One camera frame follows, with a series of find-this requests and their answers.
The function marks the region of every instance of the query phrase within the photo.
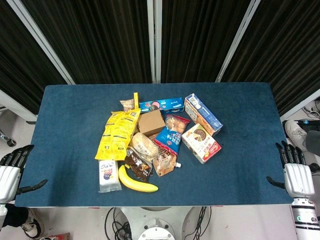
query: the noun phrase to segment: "curtain fold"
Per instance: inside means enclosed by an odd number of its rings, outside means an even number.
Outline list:
[[[6,1],[0,12],[0,89],[37,114],[45,87],[66,82]]]
[[[261,1],[221,81],[270,83],[280,115],[320,89],[320,1]]]
[[[214,82],[249,0],[163,0],[161,82]]]
[[[22,2],[76,84],[152,82],[146,0]]]

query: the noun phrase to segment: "blue box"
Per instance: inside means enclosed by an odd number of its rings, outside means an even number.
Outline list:
[[[139,103],[141,113],[148,113],[159,109],[163,113],[178,113],[184,111],[184,101],[182,97],[170,98],[156,101],[144,101]]]
[[[216,135],[223,127],[216,116],[194,94],[184,100],[185,112],[196,124],[200,124],[211,136]]]

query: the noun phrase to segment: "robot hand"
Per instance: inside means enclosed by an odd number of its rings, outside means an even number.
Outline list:
[[[5,155],[0,161],[0,230],[7,215],[6,204],[14,200],[16,195],[37,190],[47,183],[42,180],[34,186],[18,188],[27,157],[34,145],[27,145]]]
[[[310,167],[306,164],[303,152],[282,141],[283,147],[278,148],[284,173],[284,183],[274,181],[267,176],[266,179],[275,187],[286,189],[293,198],[291,204],[298,240],[320,239],[320,226],[317,219],[316,208],[308,197],[315,194],[314,183]]]

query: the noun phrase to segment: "white sneaker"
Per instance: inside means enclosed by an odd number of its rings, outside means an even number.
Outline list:
[[[44,234],[45,226],[41,219],[35,215],[33,209],[28,208],[28,219],[21,228],[29,238],[36,239]]]
[[[293,144],[300,148],[302,152],[307,151],[306,136],[307,132],[303,130],[294,120],[288,120],[284,125],[285,132]]]

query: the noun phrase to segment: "table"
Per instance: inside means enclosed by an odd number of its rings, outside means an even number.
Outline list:
[[[99,193],[94,160],[111,111],[119,100],[139,93],[152,101],[195,93],[223,124],[214,137],[222,150],[206,164],[180,144],[181,168],[149,182],[154,193]],[[173,83],[51,85],[44,92],[20,186],[47,184],[18,195],[15,204],[28,207],[137,207],[289,204],[286,191],[268,183],[283,182],[275,142],[285,140],[271,88],[266,83]]]

